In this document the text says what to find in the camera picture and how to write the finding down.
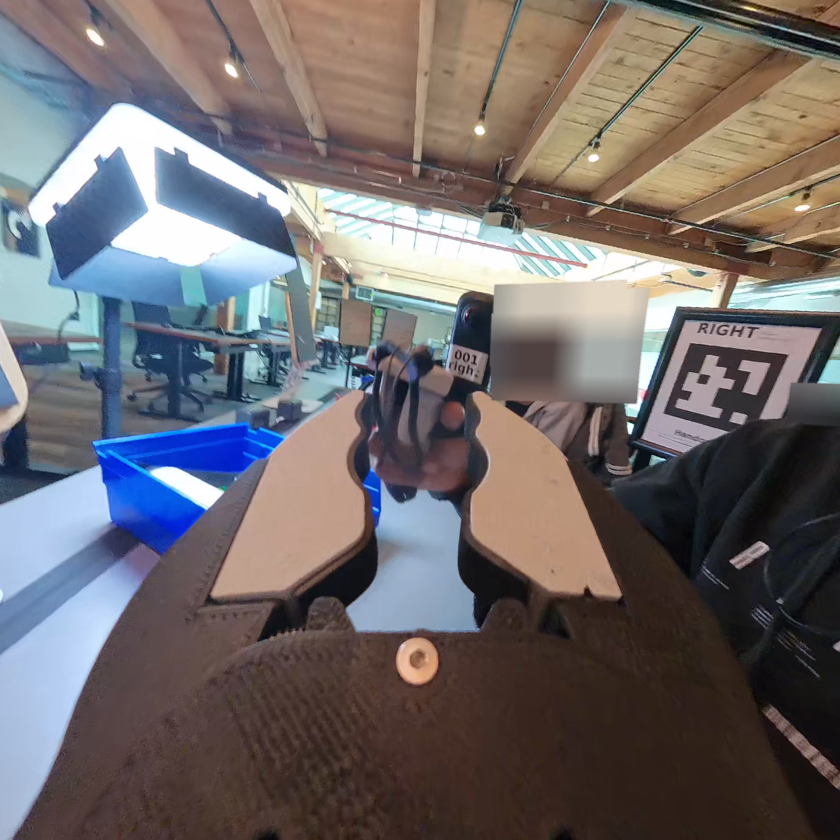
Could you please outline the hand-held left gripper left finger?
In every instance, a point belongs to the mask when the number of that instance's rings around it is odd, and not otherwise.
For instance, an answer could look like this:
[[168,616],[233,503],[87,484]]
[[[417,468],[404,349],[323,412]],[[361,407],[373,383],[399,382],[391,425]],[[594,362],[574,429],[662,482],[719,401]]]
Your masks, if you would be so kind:
[[209,592],[213,601],[299,600],[372,546],[366,400],[361,391],[342,396],[268,457]]

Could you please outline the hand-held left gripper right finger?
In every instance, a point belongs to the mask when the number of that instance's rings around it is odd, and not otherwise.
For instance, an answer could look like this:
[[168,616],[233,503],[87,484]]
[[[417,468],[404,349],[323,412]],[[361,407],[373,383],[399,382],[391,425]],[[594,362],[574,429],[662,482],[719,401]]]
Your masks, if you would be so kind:
[[623,598],[567,458],[483,392],[467,398],[458,572],[483,606]]

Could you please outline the blue plastic bin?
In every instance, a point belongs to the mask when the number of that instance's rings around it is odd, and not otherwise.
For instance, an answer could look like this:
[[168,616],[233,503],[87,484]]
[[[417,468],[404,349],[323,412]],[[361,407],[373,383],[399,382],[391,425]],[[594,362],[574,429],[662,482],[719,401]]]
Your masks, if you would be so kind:
[[[151,476],[152,468],[170,466],[192,475],[219,474],[232,486],[249,467],[269,458],[287,437],[235,423],[95,442],[111,520],[162,555],[209,509],[199,508],[160,483]],[[303,548],[292,548],[291,542],[281,540],[283,534],[245,533],[246,524],[269,524],[266,511],[262,507],[257,511],[261,518],[245,515],[228,559],[243,568],[246,562],[254,568],[279,564],[278,568],[309,574],[304,562],[312,560],[314,549],[307,549],[308,542]]]

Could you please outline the person's right hand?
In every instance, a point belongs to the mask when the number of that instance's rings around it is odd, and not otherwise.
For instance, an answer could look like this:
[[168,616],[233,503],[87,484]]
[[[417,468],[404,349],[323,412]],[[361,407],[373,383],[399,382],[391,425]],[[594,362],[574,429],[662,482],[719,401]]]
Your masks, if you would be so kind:
[[409,455],[401,454],[395,459],[387,454],[378,431],[370,436],[371,466],[395,501],[409,501],[418,491],[453,499],[469,488],[465,408],[458,402],[447,402],[442,405],[438,419],[451,435],[432,440],[420,467],[408,465]]

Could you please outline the brown partition board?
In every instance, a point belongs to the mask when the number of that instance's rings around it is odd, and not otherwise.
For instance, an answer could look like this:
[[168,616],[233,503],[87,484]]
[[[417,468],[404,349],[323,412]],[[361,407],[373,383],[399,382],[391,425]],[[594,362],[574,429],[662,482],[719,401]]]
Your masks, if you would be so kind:
[[368,348],[371,342],[373,307],[359,299],[342,299],[339,317],[339,343],[343,347]]
[[385,313],[381,341],[399,350],[409,351],[414,346],[416,325],[415,314],[400,309],[388,309]]

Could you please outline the ceiling projector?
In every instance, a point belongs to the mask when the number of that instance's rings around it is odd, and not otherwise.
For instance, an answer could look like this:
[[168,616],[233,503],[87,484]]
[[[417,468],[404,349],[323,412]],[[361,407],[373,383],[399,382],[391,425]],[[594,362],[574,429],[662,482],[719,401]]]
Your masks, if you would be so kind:
[[501,196],[488,204],[476,236],[484,242],[508,246],[523,232],[522,210]]

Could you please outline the white box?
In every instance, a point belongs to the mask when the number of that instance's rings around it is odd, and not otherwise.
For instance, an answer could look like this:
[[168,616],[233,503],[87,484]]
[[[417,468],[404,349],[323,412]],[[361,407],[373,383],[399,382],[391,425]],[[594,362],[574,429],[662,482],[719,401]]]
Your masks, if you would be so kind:
[[209,509],[224,494],[223,488],[176,467],[154,467],[150,475],[203,510]]

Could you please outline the wooden office desk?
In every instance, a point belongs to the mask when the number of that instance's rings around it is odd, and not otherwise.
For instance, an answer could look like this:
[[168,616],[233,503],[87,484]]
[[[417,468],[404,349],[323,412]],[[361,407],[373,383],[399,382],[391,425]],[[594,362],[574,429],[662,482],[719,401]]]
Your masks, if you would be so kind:
[[59,333],[21,322],[2,320],[17,362],[22,367],[47,367],[70,362],[71,350],[97,350],[102,340],[90,335]]
[[[124,325],[135,329],[162,332],[163,329],[147,324],[126,322]],[[249,353],[267,357],[267,384],[279,389],[286,383],[291,366],[291,343],[288,337],[264,332],[225,332],[219,328],[199,329],[174,326],[170,335],[195,341],[201,344],[202,351],[213,356],[228,359],[224,387],[213,392],[206,392],[214,398],[223,398],[233,403],[250,403],[255,400],[245,388],[245,357]]]

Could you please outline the black office chair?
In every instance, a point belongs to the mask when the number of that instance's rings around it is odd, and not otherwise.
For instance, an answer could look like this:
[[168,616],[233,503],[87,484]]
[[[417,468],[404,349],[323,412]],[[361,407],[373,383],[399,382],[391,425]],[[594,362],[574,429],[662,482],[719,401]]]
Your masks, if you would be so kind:
[[193,388],[192,378],[197,376],[207,383],[207,372],[213,368],[211,361],[201,355],[200,343],[170,335],[174,327],[167,307],[133,301],[131,303],[133,322],[163,329],[162,332],[135,329],[135,346],[132,364],[145,374],[148,382],[154,375],[162,375],[165,385],[147,385],[127,395],[130,403],[136,403],[141,395],[150,397],[143,415],[172,419],[193,420],[182,414],[182,400],[193,403],[200,413],[212,401],[209,393]]

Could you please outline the black light stand pole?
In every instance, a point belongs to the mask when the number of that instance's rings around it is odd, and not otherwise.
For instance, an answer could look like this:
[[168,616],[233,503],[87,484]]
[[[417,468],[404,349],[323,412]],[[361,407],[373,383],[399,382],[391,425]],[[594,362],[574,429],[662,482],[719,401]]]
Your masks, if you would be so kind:
[[101,297],[102,362],[98,373],[101,392],[101,438],[123,433],[123,373],[121,364],[121,300]]

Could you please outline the framed marker sign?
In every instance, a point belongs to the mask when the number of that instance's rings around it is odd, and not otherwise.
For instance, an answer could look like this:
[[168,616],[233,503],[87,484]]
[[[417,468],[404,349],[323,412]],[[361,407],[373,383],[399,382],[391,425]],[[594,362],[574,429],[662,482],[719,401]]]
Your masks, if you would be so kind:
[[792,385],[819,381],[838,335],[836,312],[678,307],[640,390],[633,472],[781,418]]

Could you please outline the white softbox studio light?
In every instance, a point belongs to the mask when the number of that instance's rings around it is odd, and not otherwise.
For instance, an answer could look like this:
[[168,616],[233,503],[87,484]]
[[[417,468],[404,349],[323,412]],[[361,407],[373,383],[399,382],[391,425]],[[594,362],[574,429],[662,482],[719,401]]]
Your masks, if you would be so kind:
[[128,103],[106,111],[32,195],[52,287],[214,305],[299,268],[286,188]]

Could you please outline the dark board with pale edge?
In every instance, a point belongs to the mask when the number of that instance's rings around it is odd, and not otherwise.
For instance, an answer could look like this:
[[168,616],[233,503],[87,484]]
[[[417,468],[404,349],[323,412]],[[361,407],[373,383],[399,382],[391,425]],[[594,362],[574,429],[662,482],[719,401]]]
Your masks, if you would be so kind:
[[28,385],[13,345],[1,326],[1,440],[25,418]]

